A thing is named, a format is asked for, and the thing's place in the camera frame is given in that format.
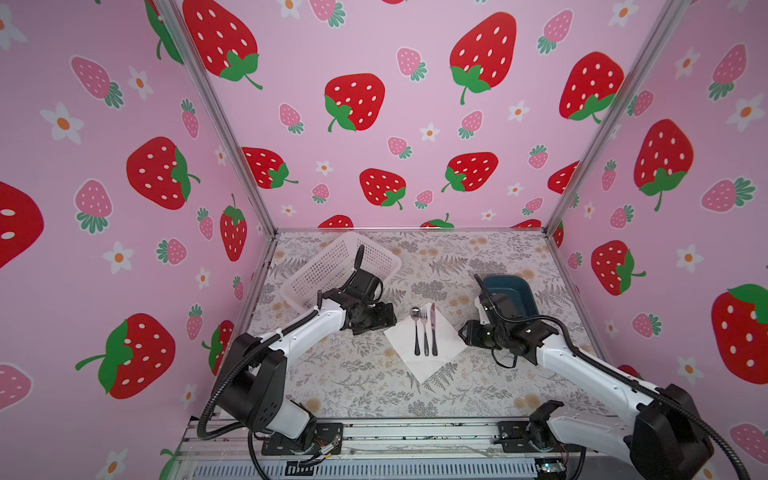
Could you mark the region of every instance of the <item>pink wall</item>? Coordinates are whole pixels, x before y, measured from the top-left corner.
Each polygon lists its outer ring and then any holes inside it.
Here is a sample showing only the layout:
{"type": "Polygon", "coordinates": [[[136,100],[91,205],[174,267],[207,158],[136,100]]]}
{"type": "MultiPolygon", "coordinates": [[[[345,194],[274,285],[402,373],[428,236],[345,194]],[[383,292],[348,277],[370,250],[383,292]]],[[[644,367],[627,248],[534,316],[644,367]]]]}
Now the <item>pink wall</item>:
{"type": "Polygon", "coordinates": [[[336,215],[355,227],[418,227],[446,214],[457,227],[546,222],[560,199],[549,186],[569,178],[597,127],[588,115],[567,117],[582,95],[601,100],[618,89],[664,3],[177,1],[237,140],[251,149],[270,215],[292,228],[336,215]],[[468,65],[480,65],[479,78],[468,65]],[[481,93],[467,90],[461,104],[464,86],[481,93]],[[538,145],[547,150],[531,154],[538,145]],[[457,191],[446,169],[461,173],[472,158],[481,168],[453,178],[467,190],[457,191]]]}
{"type": "MultiPolygon", "coordinates": [[[[565,216],[559,250],[575,267],[571,275],[612,363],[688,390],[702,416],[738,447],[752,478],[768,477],[765,450],[756,449],[766,447],[768,431],[768,230],[761,221],[768,123],[760,105],[767,19],[764,2],[690,7],[643,85],[650,94],[640,94],[636,116],[621,121],[565,216]],[[729,92],[714,101],[710,89],[729,92]],[[611,160],[612,184],[604,172],[611,160]],[[659,166],[667,178],[651,181],[659,166]],[[615,241],[622,244],[606,246],[615,241]],[[628,260],[619,260],[628,252],[634,272],[646,276],[628,276],[628,260]]],[[[707,468],[717,472],[702,478],[735,478],[716,451],[707,468]]]]}
{"type": "Polygon", "coordinates": [[[266,236],[186,68],[168,48],[157,58],[143,2],[10,1],[0,20],[0,477],[158,478],[214,381],[201,342],[237,319],[233,279],[247,291],[266,236]],[[73,55],[100,67],[73,70],[73,55]],[[138,150],[156,137],[170,140],[138,150]],[[200,178],[185,202],[176,148],[200,178]],[[220,234],[231,194],[247,225],[237,261],[220,234]]]}

